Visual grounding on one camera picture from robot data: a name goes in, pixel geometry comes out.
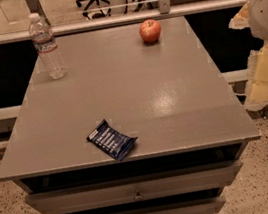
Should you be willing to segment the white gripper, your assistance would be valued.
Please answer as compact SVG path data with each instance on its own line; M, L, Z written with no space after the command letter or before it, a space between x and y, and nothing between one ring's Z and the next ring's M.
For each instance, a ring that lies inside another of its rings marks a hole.
M268 104L268 0L245 3L228 26L236 30L250 26L252 35L265 41L259 51L252 50L249 54L244 101L246 110L262 110Z

